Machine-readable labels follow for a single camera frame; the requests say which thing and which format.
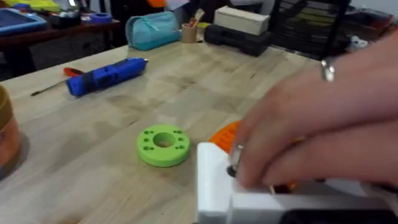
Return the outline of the white orange left gripper right finger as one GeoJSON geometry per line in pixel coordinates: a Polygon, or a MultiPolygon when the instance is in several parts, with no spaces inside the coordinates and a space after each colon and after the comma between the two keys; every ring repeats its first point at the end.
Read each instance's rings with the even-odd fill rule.
{"type": "Polygon", "coordinates": [[[385,202],[397,202],[397,189],[388,185],[343,179],[327,179],[325,183],[351,195],[376,197],[385,202]]]}

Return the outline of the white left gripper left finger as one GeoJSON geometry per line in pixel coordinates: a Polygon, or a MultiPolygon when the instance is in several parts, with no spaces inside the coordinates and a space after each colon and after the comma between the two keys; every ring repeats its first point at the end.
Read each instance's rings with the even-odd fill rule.
{"type": "Polygon", "coordinates": [[[234,180],[228,154],[212,142],[197,146],[197,223],[236,223],[231,198],[234,180]]]}

